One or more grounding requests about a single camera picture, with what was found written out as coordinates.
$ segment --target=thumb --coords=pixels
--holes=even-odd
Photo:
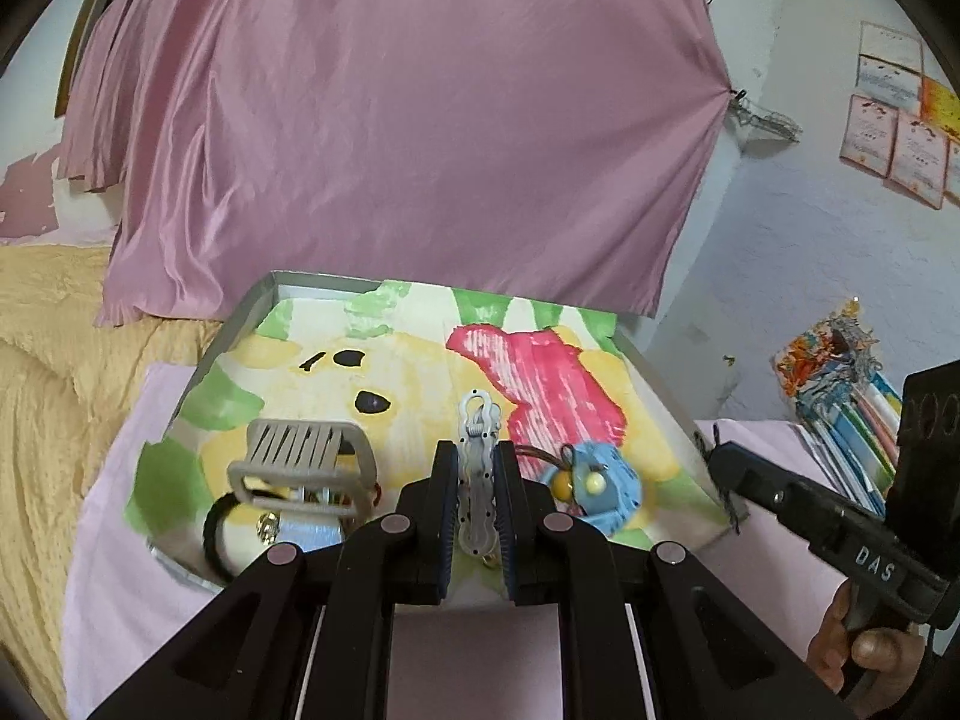
[[[851,654],[857,665],[885,674],[904,668],[904,642],[907,635],[887,628],[863,632],[853,642]]]

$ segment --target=pink tablecloth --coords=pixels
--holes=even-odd
[[[167,574],[122,517],[140,447],[160,439],[191,372],[151,366],[83,503],[64,604],[71,720],[88,717],[212,598]],[[824,482],[786,423],[724,420],[720,431],[724,440]],[[701,559],[801,655],[840,581],[765,512],[755,512],[741,536],[724,536]],[[453,714],[458,720],[556,720],[563,714],[553,608],[400,615],[392,652],[391,720]]]

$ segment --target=pink cloth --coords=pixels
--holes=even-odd
[[[70,720],[88,717],[212,598],[167,574],[123,521],[140,449],[160,440],[192,372],[150,366],[83,501],[64,600]],[[710,435],[712,423],[703,428]],[[824,482],[786,422],[721,420],[720,434]],[[840,583],[766,512],[755,511],[740,536],[724,536],[700,559],[800,656]],[[554,720],[563,713],[559,646],[552,607],[397,615],[387,717]]]
[[[157,40],[174,0],[113,0],[99,18],[70,89],[58,178],[104,189],[126,175],[128,144]]]
[[[270,269],[656,309],[728,78],[703,0],[176,0],[101,322]]]

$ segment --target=wall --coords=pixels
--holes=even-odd
[[[727,60],[731,82],[736,89],[747,89],[754,100],[760,97],[767,76],[782,1],[713,0],[710,6],[710,18],[717,42]],[[725,129],[720,134],[707,173],[670,257],[658,315],[654,319],[628,319],[635,342],[641,350],[650,343],[656,326],[667,313],[693,266],[739,161],[740,144],[736,133]]]
[[[56,89],[82,3],[51,2],[0,76],[0,170],[33,154],[42,155],[61,139],[64,120],[54,119]],[[56,162],[50,170],[56,171]],[[88,194],[76,182],[53,181],[52,195],[61,227],[57,236],[69,231],[79,240],[119,218],[122,194],[118,190]]]
[[[893,0],[784,0],[762,104],[798,119],[803,141],[752,147],[648,351],[694,415],[787,415],[770,357],[851,295],[898,388],[960,349],[960,209],[935,211],[837,156],[861,20],[916,33]]]

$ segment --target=painting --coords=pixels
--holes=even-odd
[[[162,442],[144,447],[128,523],[208,575],[203,519],[229,491],[227,466],[245,456],[255,418],[359,425],[376,457],[376,513],[384,514],[406,483],[429,474],[437,442],[456,440],[459,403],[481,389],[499,407],[501,440],[551,453],[583,442],[617,448],[644,493],[615,541],[702,546],[726,530],[726,515],[709,483],[701,487],[699,455],[691,473],[637,395],[638,374],[613,345],[614,327],[613,314],[395,281],[348,300],[282,300],[217,358]],[[529,479],[541,479],[545,466],[521,459]],[[236,570],[265,548],[256,533],[262,514],[240,506],[224,522],[223,549]],[[498,571],[455,555],[455,603],[503,597]]]

